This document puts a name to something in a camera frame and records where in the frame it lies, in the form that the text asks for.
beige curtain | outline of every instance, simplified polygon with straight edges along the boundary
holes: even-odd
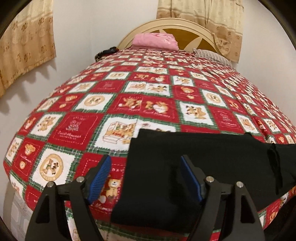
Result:
[[[214,34],[221,54],[236,63],[242,46],[242,0],[159,0],[157,18],[182,18]]]
[[[33,0],[0,39],[0,97],[21,75],[56,57],[53,0]]]

red checkered bedspread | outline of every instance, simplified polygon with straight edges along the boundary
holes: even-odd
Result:
[[[103,154],[111,155],[111,174],[91,210],[106,240],[138,240],[141,234],[108,221],[120,196],[129,143],[140,128],[250,132],[262,142],[296,142],[288,118],[235,70],[184,51],[126,49],[89,66],[44,99],[16,133],[4,168],[34,209],[47,182],[71,182]],[[294,190],[259,213],[264,227]],[[70,205],[67,217],[72,238],[78,240]],[[170,236],[155,234],[149,238]]]

wooden headboard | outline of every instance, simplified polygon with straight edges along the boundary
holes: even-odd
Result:
[[[179,49],[193,52],[193,48],[206,49],[221,54],[210,31],[197,23],[180,18],[160,18],[145,23],[130,32],[119,44],[120,50],[131,46],[139,33],[168,33],[174,35]]]

black pants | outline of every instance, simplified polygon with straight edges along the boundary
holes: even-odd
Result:
[[[189,233],[200,210],[181,176],[181,155],[221,183],[242,181],[258,211],[296,184],[296,145],[262,143],[250,134],[140,130],[132,139],[120,200],[111,221]],[[221,228],[222,211],[216,229]]]

metal pin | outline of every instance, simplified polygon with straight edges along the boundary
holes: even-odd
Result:
[[[207,180],[207,182],[212,183],[213,181],[215,181],[215,179],[212,176],[207,176],[205,178]]]
[[[76,181],[79,182],[79,183],[81,183],[81,182],[84,181],[84,177],[78,177],[78,178],[76,179]]]
[[[47,185],[46,185],[48,188],[52,188],[54,186],[54,182],[49,182]]]
[[[238,186],[239,188],[242,188],[242,187],[244,186],[244,184],[243,184],[242,182],[237,182],[237,186]]]

